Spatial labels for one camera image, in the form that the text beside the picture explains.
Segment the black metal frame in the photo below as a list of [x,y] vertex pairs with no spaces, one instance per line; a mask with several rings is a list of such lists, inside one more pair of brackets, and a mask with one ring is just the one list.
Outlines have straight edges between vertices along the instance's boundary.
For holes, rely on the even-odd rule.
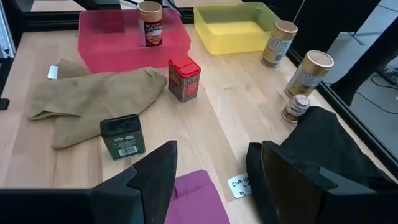
[[[16,48],[23,32],[42,32],[58,30],[77,30],[80,11],[69,12],[22,12],[14,1],[0,0],[3,2],[7,19]],[[183,7],[178,9],[184,24],[193,23],[193,8]],[[287,53],[288,58],[298,66],[302,57],[291,48]],[[4,69],[0,70],[0,93],[5,85],[12,60]],[[345,120],[361,140],[372,150],[381,162],[398,178],[398,159],[378,138],[353,114],[343,100],[323,82],[317,90],[331,104],[333,109]]]

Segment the plastic container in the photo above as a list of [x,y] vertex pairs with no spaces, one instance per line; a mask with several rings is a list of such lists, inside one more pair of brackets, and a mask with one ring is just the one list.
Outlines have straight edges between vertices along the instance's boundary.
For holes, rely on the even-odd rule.
[[264,50],[279,18],[261,2],[195,6],[195,28],[211,54]]
[[78,51],[92,73],[167,67],[171,57],[188,54],[191,40],[178,12],[163,9],[163,43],[144,47],[139,11],[84,11],[80,14]]

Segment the cardboard canister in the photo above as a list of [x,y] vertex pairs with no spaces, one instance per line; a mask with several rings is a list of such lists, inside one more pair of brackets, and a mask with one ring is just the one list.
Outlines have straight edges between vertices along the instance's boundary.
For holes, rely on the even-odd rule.
[[141,44],[145,47],[162,45],[162,5],[143,1],[137,5]]

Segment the floor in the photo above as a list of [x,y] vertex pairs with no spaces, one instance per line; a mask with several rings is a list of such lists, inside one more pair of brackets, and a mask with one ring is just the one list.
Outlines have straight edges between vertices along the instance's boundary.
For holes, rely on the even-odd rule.
[[[324,81],[333,83],[339,80],[355,64],[363,53],[377,40],[379,35],[398,16],[397,0],[382,0],[373,10],[357,33],[361,45],[348,33],[341,33],[330,47],[328,53],[335,59],[333,70]],[[389,65],[398,67],[398,58]],[[384,79],[374,74],[374,81],[380,85],[391,86]],[[362,84],[358,93],[387,111],[398,113],[398,91],[379,87],[370,79]],[[370,130],[398,157],[398,114],[390,114],[370,103],[360,94],[356,94],[351,105],[354,113]]]

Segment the black fabric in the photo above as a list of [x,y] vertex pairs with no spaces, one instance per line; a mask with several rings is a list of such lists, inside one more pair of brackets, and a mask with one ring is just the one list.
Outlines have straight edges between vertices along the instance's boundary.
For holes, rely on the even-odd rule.
[[[285,155],[291,154],[289,157],[293,160],[319,165],[370,189],[397,189],[396,184],[361,152],[336,115],[323,108],[310,107],[290,136],[280,146],[272,145]],[[261,144],[249,144],[246,166],[252,196],[263,222],[278,223],[264,178]]]

